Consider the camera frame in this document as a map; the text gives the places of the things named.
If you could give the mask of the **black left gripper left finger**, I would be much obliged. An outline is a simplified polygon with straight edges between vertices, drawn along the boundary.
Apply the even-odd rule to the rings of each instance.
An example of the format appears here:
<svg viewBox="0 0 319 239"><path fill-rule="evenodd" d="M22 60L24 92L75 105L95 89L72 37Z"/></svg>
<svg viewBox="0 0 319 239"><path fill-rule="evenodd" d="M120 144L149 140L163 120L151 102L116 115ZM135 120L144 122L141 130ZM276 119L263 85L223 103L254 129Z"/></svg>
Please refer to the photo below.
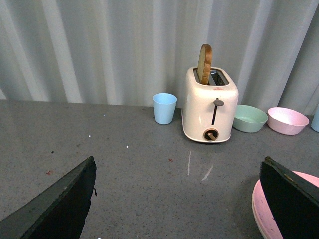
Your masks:
<svg viewBox="0 0 319 239"><path fill-rule="evenodd" d="M0 222L2 239L78 239L95 190L97 166L90 156Z"/></svg>

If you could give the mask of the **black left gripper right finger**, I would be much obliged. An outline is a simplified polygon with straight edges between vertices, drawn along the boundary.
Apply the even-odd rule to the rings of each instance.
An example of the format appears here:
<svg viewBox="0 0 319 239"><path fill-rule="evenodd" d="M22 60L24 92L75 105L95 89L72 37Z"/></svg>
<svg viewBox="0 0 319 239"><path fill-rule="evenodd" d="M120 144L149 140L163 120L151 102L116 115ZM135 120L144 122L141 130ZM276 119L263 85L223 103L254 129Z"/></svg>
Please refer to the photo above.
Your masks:
<svg viewBox="0 0 319 239"><path fill-rule="evenodd" d="M266 157L260 182L273 218L285 239L319 237L319 188Z"/></svg>

